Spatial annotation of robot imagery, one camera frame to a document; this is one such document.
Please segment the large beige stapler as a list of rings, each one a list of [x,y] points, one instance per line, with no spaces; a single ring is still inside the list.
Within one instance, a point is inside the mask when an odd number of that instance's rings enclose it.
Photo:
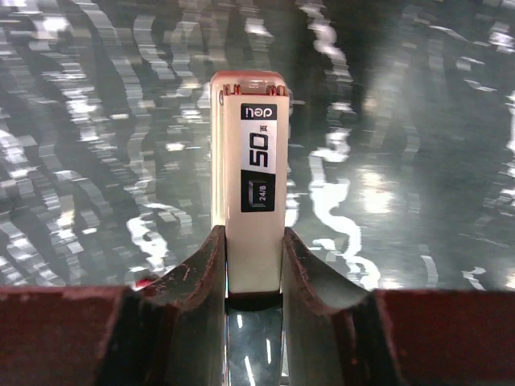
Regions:
[[[211,79],[211,220],[225,228],[229,305],[280,300],[290,96],[271,71]]]

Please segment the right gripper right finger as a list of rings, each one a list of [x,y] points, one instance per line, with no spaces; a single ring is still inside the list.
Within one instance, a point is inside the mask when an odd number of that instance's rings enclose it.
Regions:
[[[291,384],[513,384],[512,292],[366,290],[322,262],[291,229],[283,248]]]

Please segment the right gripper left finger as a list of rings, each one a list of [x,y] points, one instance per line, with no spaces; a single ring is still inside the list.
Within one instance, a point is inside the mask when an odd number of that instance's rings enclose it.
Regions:
[[[225,230],[140,290],[1,289],[4,385],[219,385]]]

